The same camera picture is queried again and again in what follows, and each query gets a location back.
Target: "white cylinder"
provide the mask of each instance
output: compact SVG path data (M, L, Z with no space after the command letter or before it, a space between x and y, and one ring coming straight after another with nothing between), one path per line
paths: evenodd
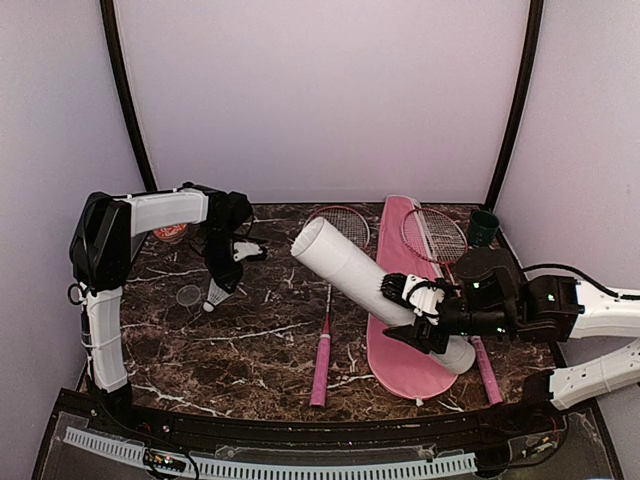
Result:
M291 255L385 324L413 324L411 310L382 295L387 272L324 218L315 218L300 232ZM474 348L461 337L450 338L445 354L431 355L455 374L466 372L475 360Z

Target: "lavender wall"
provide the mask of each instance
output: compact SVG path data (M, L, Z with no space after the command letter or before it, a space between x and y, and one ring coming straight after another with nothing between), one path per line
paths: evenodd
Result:
M640 289L639 29L638 2L546 3L497 208L524 265L567 263L606 285ZM565 352L575 364L618 346L590 339ZM640 388L605 395L600 405L626 478L640 478Z
M118 1L161 187L482 202L529 2Z
M3 1L0 65L0 478L18 480L83 363L66 288L84 201L142 185L97 1Z

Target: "dark green mug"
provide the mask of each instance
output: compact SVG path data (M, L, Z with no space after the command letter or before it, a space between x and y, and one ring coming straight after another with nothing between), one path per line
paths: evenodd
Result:
M477 210L471 214L467 242L470 247L488 247L496 238L500 220L493 213Z

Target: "pink grip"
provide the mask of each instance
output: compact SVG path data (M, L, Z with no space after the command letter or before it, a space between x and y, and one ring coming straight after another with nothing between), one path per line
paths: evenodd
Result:
M324 407L327 398L327 378L329 376L329 354L331 353L331 339L329 335L322 334L318 343L318 356L316 357L316 373L313 377L313 390L311 390L312 407Z
M471 337L471 344L473 348L476 349L476 360L478 361L478 368L480 369L480 375L482 375L484 388L489 397L489 404L495 405L496 403L502 403L500 387L498 387L498 381L493 373L493 368L491 368L491 362L489 361L489 356L484 348L482 339L480 337Z

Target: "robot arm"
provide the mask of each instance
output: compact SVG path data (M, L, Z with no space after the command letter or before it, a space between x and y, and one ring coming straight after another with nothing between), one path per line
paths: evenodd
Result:
M242 259L266 250L234 232L252 215L243 194L185 184L167 192L112 197L92 194L71 243L73 274L82 304L82 343L93 383L107 394L128 386L122 358L120 301L131 272L131 238L180 223L201 223L211 287L232 294L243 275Z
M392 327L385 333L425 353L441 352L449 335L460 334L530 342L640 337L639 291L599 289L553 275L523 282L505 250L473 250L456 265L456 273L462 283L460 296L444 287L441 279L430 282L413 275L387 275L383 295L412 309L416 320L412 326ZM549 400L558 409L636 383L640 381L640 339L582 365L537 375L535 380L546 382L537 387L544 397L539 400Z

